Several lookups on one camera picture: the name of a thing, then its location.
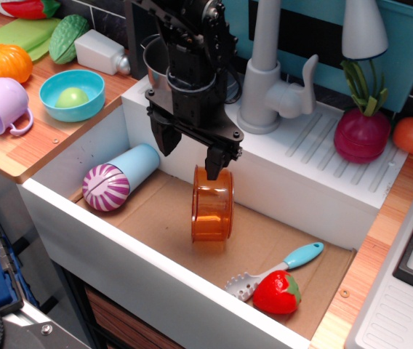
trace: stovetop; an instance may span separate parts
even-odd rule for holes
[[[345,346],[413,349],[413,203]]]

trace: teal bowl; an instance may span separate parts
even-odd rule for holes
[[[82,89],[89,101],[70,108],[56,108],[58,97],[65,89],[77,87]],[[105,80],[92,71],[72,70],[58,73],[41,85],[40,100],[48,114],[59,121],[77,122],[90,119],[105,104]]]

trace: orange plastic cup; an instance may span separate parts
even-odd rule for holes
[[[192,242],[225,241],[233,222],[233,175],[222,169],[216,180],[207,179],[204,167],[195,168],[192,198]]]

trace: white bottle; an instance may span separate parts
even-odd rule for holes
[[[78,37],[74,45],[80,65],[110,75],[131,72],[124,47],[93,29]]]

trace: green cutting board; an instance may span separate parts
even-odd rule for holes
[[[22,47],[34,62],[48,52],[53,30],[60,21],[57,18],[13,20],[0,28],[0,44]]]

